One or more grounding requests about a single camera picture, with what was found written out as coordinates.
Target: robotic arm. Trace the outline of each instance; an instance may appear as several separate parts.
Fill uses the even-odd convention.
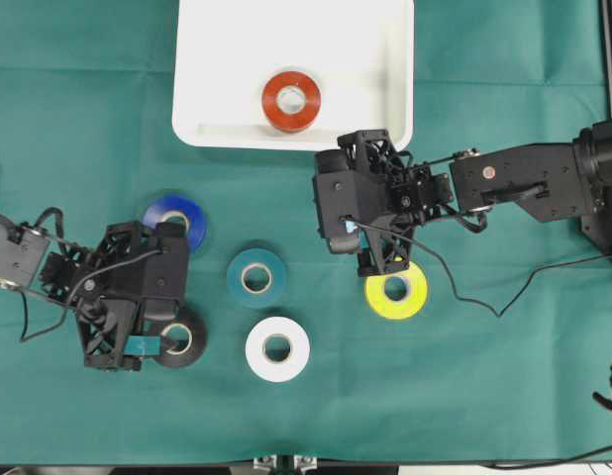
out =
[[[486,214],[508,202],[540,223],[580,218],[581,230],[612,262],[612,120],[568,143],[470,149],[421,164],[396,151],[385,130],[341,136],[338,145],[315,155],[319,233],[330,252],[357,255],[361,277],[406,269],[419,226],[451,219],[481,233]],[[450,163],[455,194],[449,176],[432,171],[442,162]],[[612,399],[593,398],[612,411]]]
[[[43,228],[51,217],[55,236]],[[139,222],[113,225],[92,249],[64,240],[62,221],[57,208],[48,208],[33,225],[15,225],[0,215],[0,287],[23,296],[21,341],[55,330],[71,311],[87,367],[138,371],[145,357],[169,367],[195,361],[204,348],[204,327],[183,308],[189,261],[185,227],[160,223],[152,230]],[[36,291],[32,284],[53,241],[59,252],[49,253],[38,274],[42,292]],[[27,334],[27,295],[60,306],[59,321]],[[178,348],[179,342],[167,336],[168,326],[184,327],[189,344]],[[197,340],[188,353],[193,334]]]

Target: tape roll core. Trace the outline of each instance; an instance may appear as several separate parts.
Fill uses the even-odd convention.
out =
[[[294,113],[285,112],[290,108],[280,107],[280,96],[299,89],[303,94],[303,105]],[[268,121],[283,132],[300,132],[315,121],[321,107],[322,97],[313,79],[299,71],[285,71],[271,77],[262,91],[262,108]]]
[[[184,332],[187,333],[187,344],[185,344],[185,346],[182,349],[171,348],[167,352],[169,354],[183,354],[185,351],[187,351],[191,347],[191,343],[194,340],[194,336],[191,334],[191,330],[183,324],[169,324],[167,327],[165,327],[162,330],[160,335],[167,336],[167,334],[174,329],[182,329]]]
[[[164,223],[166,221],[171,220],[172,218],[179,218],[182,220],[183,225],[185,225],[185,232],[189,231],[189,219],[180,211],[168,211],[163,216],[160,217],[159,223]]]

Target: white tray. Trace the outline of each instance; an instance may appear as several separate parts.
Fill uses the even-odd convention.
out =
[[[191,145],[320,150],[337,136],[412,137],[413,0],[180,0],[172,126]],[[299,70],[322,105],[299,133],[276,130],[265,83]]]

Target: green cloth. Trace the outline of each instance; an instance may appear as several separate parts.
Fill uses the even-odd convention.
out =
[[[568,141],[604,119],[597,3],[417,0],[418,159]],[[455,302],[416,250],[426,307],[404,322],[376,316],[356,260],[317,235],[312,153],[194,148],[173,133],[176,15],[172,0],[0,0],[0,211],[31,221],[59,206],[66,235],[88,245],[168,192],[208,217],[187,284],[208,346],[186,369],[84,369],[74,320],[20,345],[20,298],[0,290],[0,463],[534,459],[612,443],[612,415],[590,397],[608,391],[611,266],[541,274],[498,322]],[[514,205],[480,236],[441,223],[418,239],[445,255],[463,294],[498,307],[534,266],[596,253],[577,222],[541,225]],[[286,262],[275,309],[227,292],[227,265],[250,244]],[[33,329],[58,317],[30,307]],[[287,384],[258,379],[244,356],[270,315],[310,336],[310,362]]]

